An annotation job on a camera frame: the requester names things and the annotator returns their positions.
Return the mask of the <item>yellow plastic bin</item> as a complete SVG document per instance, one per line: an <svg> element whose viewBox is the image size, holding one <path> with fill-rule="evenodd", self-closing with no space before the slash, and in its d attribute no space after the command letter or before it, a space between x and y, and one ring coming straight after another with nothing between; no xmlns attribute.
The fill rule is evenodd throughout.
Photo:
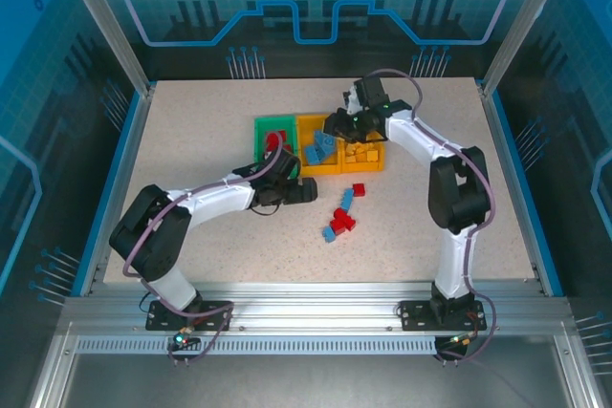
<svg viewBox="0 0 612 408"><path fill-rule="evenodd" d="M379 152L380 158L378 162L359 162L359 163L347 163L345 157L345 145L350 143L344 139L339 139L339 154L341 160L341 172L342 173L369 173L369 172L380 172L384 170L385 161L385 147L384 140L378 133L371 133L367 136L368 143L371 145L371 149L376 149ZM367 151L357 150L355 155L365 153Z"/></svg>
<svg viewBox="0 0 612 408"><path fill-rule="evenodd" d="M337 154L333 161L323 161L319 165L309 165L304 157L303 149L306 145L315 144L314 132L323 130L324 121L328 114L300 114L296 115L297 155L301 161L300 175L302 177L315 177L322 175L338 175L341 172L339 154L339 139L337 140Z"/></svg>

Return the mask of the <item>green plastic bin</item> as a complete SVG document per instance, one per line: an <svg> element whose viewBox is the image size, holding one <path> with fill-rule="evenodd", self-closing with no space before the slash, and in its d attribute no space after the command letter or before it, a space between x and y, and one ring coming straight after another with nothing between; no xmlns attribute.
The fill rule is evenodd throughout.
<svg viewBox="0 0 612 408"><path fill-rule="evenodd" d="M284 142L291 144L294 150L293 154L297 154L297 130L295 116L273 116L259 117L254 120L254 147L253 158L255 161L262 161L264 156L264 138L271 131L288 131L292 133L292 138Z"/></svg>

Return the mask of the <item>grey metal panel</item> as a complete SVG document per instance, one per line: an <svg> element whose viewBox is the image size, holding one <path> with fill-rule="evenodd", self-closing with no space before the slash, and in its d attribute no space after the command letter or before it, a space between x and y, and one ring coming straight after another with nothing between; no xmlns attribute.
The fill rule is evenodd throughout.
<svg viewBox="0 0 612 408"><path fill-rule="evenodd" d="M547 345L501 341L480 359L153 355L77 359L62 408L571 408Z"/></svg>

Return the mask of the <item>wide aluminium base rail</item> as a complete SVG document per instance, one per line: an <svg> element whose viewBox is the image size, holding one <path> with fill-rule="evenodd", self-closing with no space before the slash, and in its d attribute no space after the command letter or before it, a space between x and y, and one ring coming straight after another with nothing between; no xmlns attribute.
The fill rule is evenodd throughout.
<svg viewBox="0 0 612 408"><path fill-rule="evenodd" d="M428 282L386 283L199 283L207 300L234 304L233 334L325 335L398 334L403 300L427 300ZM569 301L546 296L531 280L481 281L477 290L494 305L486 309L496 334L574 333ZM102 284L86 297L65 301L56 330L80 335L136 335L144 332L138 283Z"/></svg>

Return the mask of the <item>aluminium side rail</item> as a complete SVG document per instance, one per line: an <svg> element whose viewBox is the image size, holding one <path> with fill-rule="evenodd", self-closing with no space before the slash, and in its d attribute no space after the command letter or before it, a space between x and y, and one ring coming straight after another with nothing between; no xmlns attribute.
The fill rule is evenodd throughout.
<svg viewBox="0 0 612 408"><path fill-rule="evenodd" d="M527 256L531 266L531 272L536 280L537 290L542 296L550 295L550 287L546 272L543 271L540 247L536 238L532 221L529 215L528 206L522 195L522 188L514 166L508 139L505 135L497 108L492 96L485 93L484 86L479 80L476 81L481 97L483 110L489 124L492 140L495 146L497 157L503 171L504 180L508 187L508 193L513 205L514 215L520 228L521 237L526 248Z"/></svg>
<svg viewBox="0 0 612 408"><path fill-rule="evenodd" d="M95 282L98 264L110 254L108 240L120 217L154 92L155 84L152 84L146 96L136 93L130 102L94 221L82 252L71 297L89 294Z"/></svg>

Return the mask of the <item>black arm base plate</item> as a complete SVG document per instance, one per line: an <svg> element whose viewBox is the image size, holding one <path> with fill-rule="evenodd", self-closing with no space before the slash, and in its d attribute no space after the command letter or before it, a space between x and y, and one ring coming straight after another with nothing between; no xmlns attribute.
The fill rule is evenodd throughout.
<svg viewBox="0 0 612 408"><path fill-rule="evenodd" d="M222 309L222 311L207 317L191 318L172 312L160 301L152 301L149 304L145 329L153 332L177 332L194 323L193 328L197 332L213 332L221 327L228 316L229 307L232 306L230 301L202 300L196 306L190 306L187 311L190 313L210 312L216 309Z"/></svg>
<svg viewBox="0 0 612 408"><path fill-rule="evenodd" d="M396 313L404 332L481 332L488 328L480 301L447 308L434 306L430 300L406 300L399 303Z"/></svg>

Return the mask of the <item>aluminium frame post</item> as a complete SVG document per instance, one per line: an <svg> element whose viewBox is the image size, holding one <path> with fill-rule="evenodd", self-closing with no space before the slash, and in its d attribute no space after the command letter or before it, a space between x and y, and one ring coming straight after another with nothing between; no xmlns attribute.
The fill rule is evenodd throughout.
<svg viewBox="0 0 612 408"><path fill-rule="evenodd" d="M525 0L523 2L481 83L482 93L485 96L491 95L498 86L535 23L536 14L545 2L546 0Z"/></svg>
<svg viewBox="0 0 612 408"><path fill-rule="evenodd" d="M107 0L82 0L99 30L141 97L149 97L149 80Z"/></svg>

